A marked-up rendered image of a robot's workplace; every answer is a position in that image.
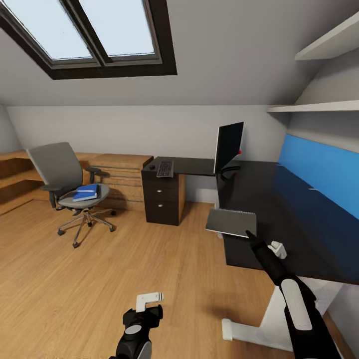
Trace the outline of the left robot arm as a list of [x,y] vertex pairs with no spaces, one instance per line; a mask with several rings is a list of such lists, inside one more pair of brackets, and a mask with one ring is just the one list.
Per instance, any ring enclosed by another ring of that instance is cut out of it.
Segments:
[[163,309],[160,304],[151,308],[146,308],[146,304],[160,302],[163,298],[161,292],[137,296],[136,309],[123,315],[125,331],[117,346],[116,356],[109,359],[151,359],[152,343],[148,335],[151,328],[159,326]]

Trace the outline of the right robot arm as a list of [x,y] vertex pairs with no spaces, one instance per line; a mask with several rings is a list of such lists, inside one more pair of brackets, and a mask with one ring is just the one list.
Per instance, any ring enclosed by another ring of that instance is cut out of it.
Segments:
[[287,256],[283,244],[272,241],[267,246],[263,238],[256,238],[249,230],[246,233],[255,257],[284,295],[284,312],[295,359],[342,359],[320,312],[315,308],[315,295],[279,260]]

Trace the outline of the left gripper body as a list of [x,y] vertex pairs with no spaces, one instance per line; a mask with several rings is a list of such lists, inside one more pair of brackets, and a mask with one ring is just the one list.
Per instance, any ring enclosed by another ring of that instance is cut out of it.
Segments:
[[143,312],[137,312],[137,309],[129,310],[125,314],[125,328],[127,329],[128,325],[136,319],[146,320],[150,331],[151,328],[156,328],[159,326],[159,308],[146,308],[146,310]]

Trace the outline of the notebook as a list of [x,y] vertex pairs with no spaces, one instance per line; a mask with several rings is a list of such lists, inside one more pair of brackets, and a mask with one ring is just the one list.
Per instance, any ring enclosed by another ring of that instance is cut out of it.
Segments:
[[249,230],[256,236],[256,213],[211,208],[205,230],[247,238]]

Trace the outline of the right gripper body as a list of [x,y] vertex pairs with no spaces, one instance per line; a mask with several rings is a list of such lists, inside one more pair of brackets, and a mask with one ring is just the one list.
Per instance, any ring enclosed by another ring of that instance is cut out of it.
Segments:
[[257,241],[251,243],[250,247],[252,248],[255,257],[262,265],[265,272],[272,263],[280,262],[279,258],[272,252],[269,247],[267,247],[263,238],[260,238]]

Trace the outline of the folder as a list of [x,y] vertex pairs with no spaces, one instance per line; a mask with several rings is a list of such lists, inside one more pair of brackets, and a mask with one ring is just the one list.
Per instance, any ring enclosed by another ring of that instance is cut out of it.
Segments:
[[[97,198],[98,189],[99,189],[98,184],[81,186],[81,187],[77,188],[77,191],[76,191],[73,201],[76,202],[76,201],[81,201],[81,200],[86,200],[86,199]],[[87,192],[87,190],[93,190],[94,192]]]

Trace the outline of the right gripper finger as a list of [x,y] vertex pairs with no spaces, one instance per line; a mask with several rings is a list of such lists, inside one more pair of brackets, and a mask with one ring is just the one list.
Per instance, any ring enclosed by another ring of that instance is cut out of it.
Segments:
[[248,237],[250,238],[251,242],[255,242],[258,240],[254,234],[252,234],[249,230],[246,230],[246,233],[248,234]]

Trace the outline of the keyboard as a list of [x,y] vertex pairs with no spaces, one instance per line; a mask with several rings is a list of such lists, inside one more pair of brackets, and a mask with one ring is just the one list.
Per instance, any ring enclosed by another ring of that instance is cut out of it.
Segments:
[[157,177],[173,177],[174,161],[161,161]]

